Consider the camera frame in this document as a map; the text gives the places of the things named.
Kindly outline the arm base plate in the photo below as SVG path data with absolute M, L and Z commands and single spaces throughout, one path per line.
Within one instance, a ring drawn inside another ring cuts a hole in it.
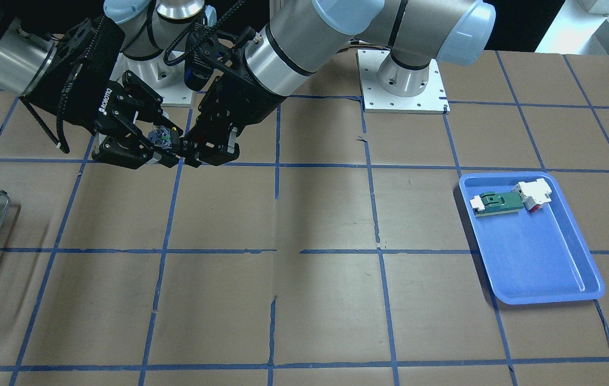
M 114 81 L 122 81 L 126 71 L 135 74 L 161 97 L 163 107 L 189 107 L 192 104 L 194 92 L 185 85 L 183 68 L 179 64 L 165 64 L 162 49 L 150 43 L 141 47 L 135 45 L 135 53 L 138 56 L 109 51 L 92 61 Z
M 424 69 L 401 68 L 388 50 L 358 50 L 359 81 L 364 109 L 372 113 L 447 114 L 449 102 L 439 64 Z

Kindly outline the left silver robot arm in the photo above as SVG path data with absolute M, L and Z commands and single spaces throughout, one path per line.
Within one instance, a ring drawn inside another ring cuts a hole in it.
M 468 66 L 495 27 L 484 1 L 288 1 L 261 30 L 239 35 L 214 25 L 186 31 L 185 83 L 208 86 L 175 154 L 185 164 L 239 158 L 245 127 L 261 123 L 350 41 L 388 49 L 380 82 L 401 98 L 421 92 L 432 60 Z

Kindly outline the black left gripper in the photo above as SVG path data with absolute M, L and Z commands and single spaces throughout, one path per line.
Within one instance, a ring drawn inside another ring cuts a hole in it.
M 262 122 L 278 105 L 279 95 L 257 81 L 219 76 L 200 102 L 195 129 L 180 137 L 177 154 L 192 168 L 235 161 L 241 153 L 237 137 L 247 125 Z

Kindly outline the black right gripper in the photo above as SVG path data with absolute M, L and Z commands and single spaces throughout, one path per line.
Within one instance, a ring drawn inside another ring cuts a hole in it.
M 91 158 L 99 163 L 139 169 L 144 165 L 177 166 L 179 158 L 158 146 L 136 143 L 125 147 L 118 141 L 147 141 L 136 122 L 172 129 L 161 107 L 163 98 L 130 70 L 121 80 L 109 80 L 125 39 L 122 29 L 107 16 L 85 19 L 52 44 L 49 56 L 28 83 L 22 96 L 26 103 L 56 116 L 68 81 L 71 90 L 62 118 L 95 134 L 95 122 L 105 92 L 106 135 L 96 137 Z

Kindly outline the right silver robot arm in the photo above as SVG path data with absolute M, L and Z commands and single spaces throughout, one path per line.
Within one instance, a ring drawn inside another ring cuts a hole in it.
M 69 152 L 65 123 L 95 138 L 92 159 L 122 168 L 209 163 L 216 144 L 170 120 L 191 103 L 183 68 L 164 54 L 206 22 L 204 1 L 0 1 L 0 87 Z

